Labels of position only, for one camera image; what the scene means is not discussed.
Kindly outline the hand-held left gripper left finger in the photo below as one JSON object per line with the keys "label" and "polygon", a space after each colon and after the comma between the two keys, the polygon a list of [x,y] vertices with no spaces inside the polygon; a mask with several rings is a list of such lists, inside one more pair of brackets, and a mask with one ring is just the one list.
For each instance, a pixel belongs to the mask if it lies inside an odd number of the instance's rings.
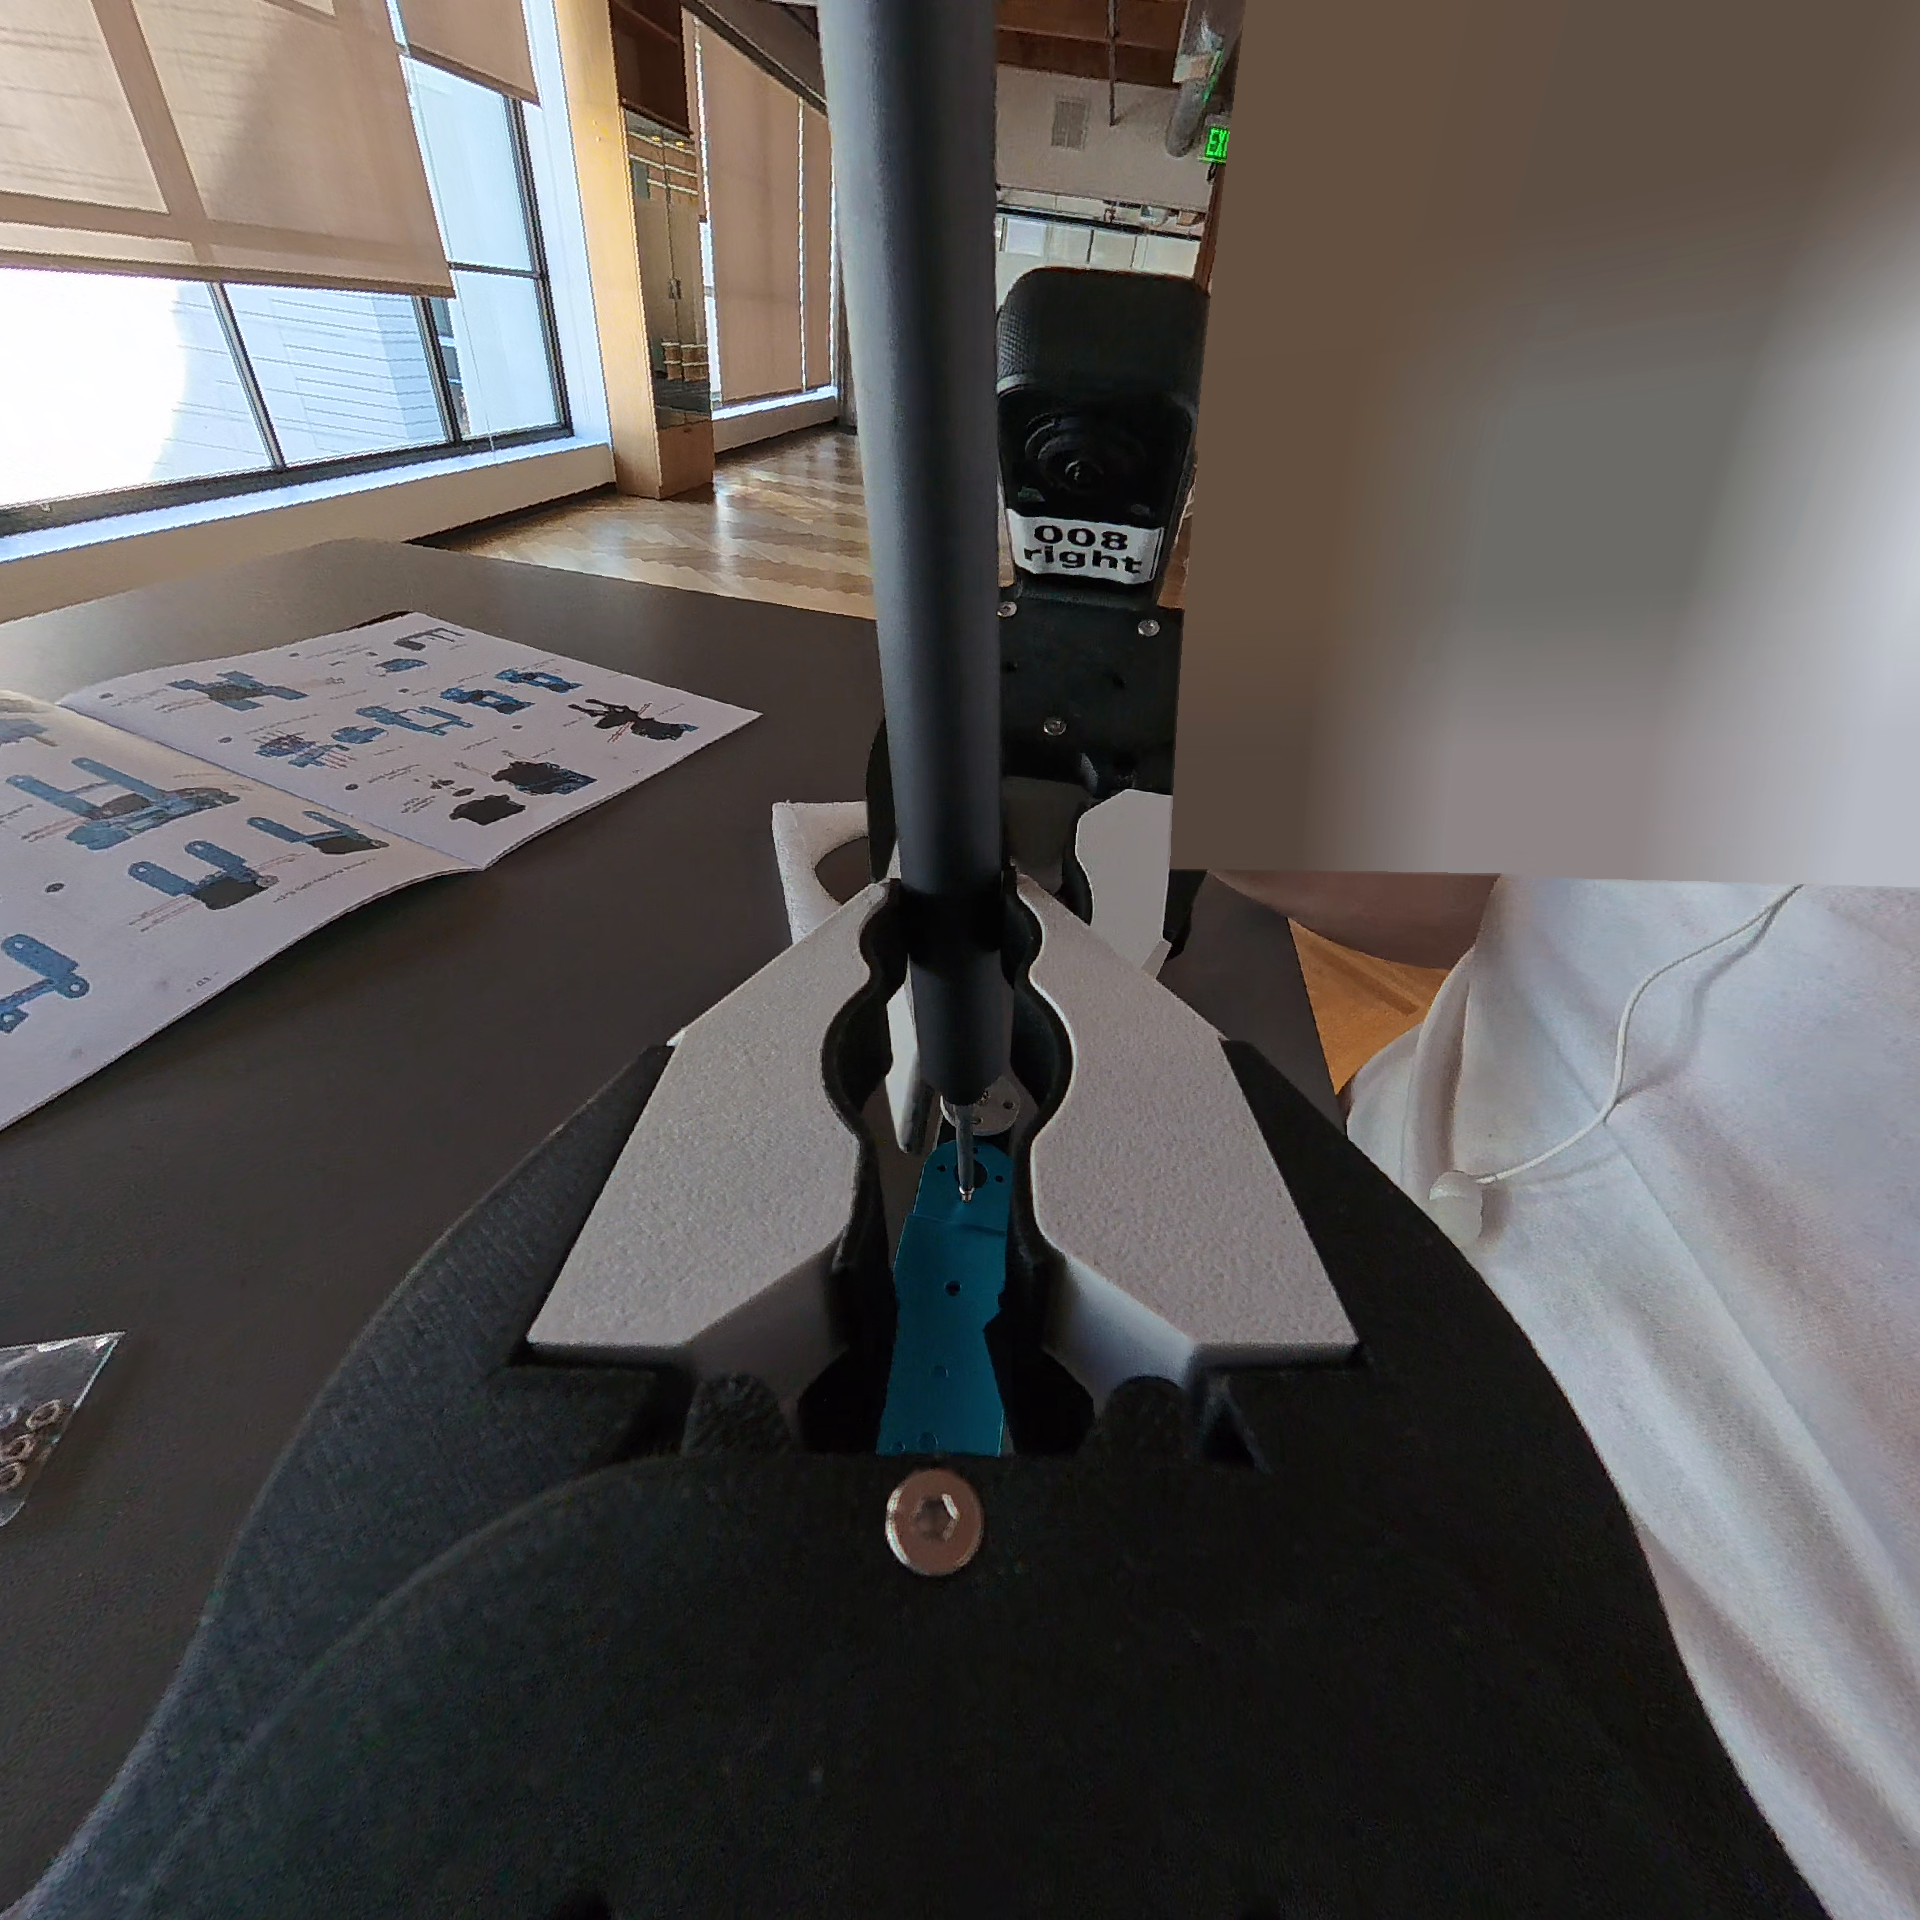
{"label": "hand-held left gripper left finger", "polygon": [[857,1138],[828,1097],[829,1021],[871,981],[865,886],[672,1048],[527,1331],[541,1354],[689,1376],[815,1376],[840,1350],[829,1260]]}

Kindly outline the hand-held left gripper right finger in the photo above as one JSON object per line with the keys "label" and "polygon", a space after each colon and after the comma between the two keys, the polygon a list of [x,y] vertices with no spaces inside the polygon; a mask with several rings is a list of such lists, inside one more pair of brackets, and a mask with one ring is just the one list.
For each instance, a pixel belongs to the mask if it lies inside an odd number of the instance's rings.
{"label": "hand-held left gripper right finger", "polygon": [[1047,1350],[1076,1381],[1353,1354],[1222,1037],[1036,882],[1020,899],[1040,923],[1028,976],[1072,1053],[1028,1154],[1038,1227],[1062,1262]]}

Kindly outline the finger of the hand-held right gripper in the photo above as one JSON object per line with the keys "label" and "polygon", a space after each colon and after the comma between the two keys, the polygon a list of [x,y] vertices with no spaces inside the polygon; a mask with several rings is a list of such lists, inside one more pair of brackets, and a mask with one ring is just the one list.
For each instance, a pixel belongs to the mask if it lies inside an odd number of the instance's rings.
{"label": "finger of the hand-held right gripper", "polygon": [[1169,796],[1120,790],[1087,806],[1073,827],[1072,850],[1087,877],[1092,932],[1140,970],[1167,958]]}
{"label": "finger of the hand-held right gripper", "polygon": [[789,940],[801,942],[842,902],[821,877],[821,861],[864,838],[869,806],[842,802],[777,802],[772,806],[775,864],[783,896]]}

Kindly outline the blue metal bracket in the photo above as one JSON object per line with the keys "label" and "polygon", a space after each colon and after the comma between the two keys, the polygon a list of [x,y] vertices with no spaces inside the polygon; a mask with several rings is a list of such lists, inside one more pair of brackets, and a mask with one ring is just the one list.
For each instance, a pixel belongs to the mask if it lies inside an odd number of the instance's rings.
{"label": "blue metal bracket", "polygon": [[896,1249],[896,1346],[879,1416],[884,1457],[997,1457],[1001,1392],[984,1329],[1001,1307],[1013,1163],[976,1148],[965,1198],[952,1141],[928,1156]]}

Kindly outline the black electric screwdriver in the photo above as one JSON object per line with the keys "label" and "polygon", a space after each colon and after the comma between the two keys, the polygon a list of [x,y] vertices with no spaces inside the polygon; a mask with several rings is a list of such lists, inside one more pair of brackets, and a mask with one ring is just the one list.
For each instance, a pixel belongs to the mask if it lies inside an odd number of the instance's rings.
{"label": "black electric screwdriver", "polygon": [[910,990],[976,1186],[1007,1066],[993,462],[993,22],[821,2]]}

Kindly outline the dark grey desk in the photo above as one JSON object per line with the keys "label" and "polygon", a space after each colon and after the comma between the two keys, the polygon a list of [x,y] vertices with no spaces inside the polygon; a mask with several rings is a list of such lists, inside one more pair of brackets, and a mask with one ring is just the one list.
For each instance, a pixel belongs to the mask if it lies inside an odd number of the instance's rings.
{"label": "dark grey desk", "polygon": [[[98,1398],[5,1528],[5,1902],[96,1808],[175,1676],[234,1532],[308,1404],[444,1233],[568,1118],[632,1123],[647,1043],[778,938],[762,804],[825,790],[872,730],[872,635],[831,618],[343,542],[5,624],[5,686],[56,697],[140,666],[422,609],[762,709],[712,771],[601,806],[466,881],[373,902],[5,1132],[5,1339],[120,1329]],[[969,1573],[879,1538],[871,1459],[681,1459],[664,1387],[573,1382],[501,1336],[478,1405],[433,1424],[368,1392],[348,1528],[272,1555],[333,1596],[405,1532],[400,1473],[460,1491],[430,1563],[375,1600],[365,1691],[308,1698],[341,1795],[260,1814],[272,1874],[234,1915],[1293,1915],[1258,1842],[1264,1716],[1197,1625],[1132,1653],[1084,1625],[1095,1547],[1030,1489]],[[954,1603],[1066,1573],[1038,1636],[960,1650]]]}

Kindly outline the open assembly instruction booklet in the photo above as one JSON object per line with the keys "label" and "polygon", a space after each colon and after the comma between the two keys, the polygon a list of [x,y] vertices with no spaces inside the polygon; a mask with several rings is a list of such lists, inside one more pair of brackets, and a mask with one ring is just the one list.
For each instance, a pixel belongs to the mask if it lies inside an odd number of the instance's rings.
{"label": "open assembly instruction booklet", "polygon": [[754,710],[431,616],[1,697],[1,1123]]}

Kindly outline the person's white shirt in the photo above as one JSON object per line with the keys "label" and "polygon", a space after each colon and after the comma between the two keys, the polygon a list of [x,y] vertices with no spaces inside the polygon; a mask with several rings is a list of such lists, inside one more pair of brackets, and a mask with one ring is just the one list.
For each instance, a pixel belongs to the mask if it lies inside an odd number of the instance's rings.
{"label": "person's white shirt", "polygon": [[1504,881],[1351,1096],[1588,1429],[1833,1915],[1917,1906],[1916,1048],[1916,891]]}

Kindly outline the wide office window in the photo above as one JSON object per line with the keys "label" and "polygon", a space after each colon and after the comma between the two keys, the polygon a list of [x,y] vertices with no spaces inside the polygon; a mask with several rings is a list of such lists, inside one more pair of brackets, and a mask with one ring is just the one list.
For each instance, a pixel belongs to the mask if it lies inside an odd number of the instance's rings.
{"label": "wide office window", "polygon": [[5,537],[568,426],[525,5],[386,10],[450,294],[5,264]]}

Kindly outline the group of clear screw bags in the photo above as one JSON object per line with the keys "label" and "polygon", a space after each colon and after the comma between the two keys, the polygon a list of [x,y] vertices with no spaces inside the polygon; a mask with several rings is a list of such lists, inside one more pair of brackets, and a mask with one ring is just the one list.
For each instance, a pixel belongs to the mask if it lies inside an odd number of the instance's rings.
{"label": "group of clear screw bags", "polygon": [[1,1348],[1,1525],[31,1498],[36,1478],[120,1338],[120,1331],[113,1331]]}

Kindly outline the tan window roller blind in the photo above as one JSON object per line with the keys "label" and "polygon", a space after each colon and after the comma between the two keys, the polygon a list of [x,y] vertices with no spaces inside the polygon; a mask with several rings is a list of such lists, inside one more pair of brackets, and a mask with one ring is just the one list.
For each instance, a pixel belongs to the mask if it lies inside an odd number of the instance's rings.
{"label": "tan window roller blind", "polygon": [[6,2],[1,256],[448,298],[378,2]]}

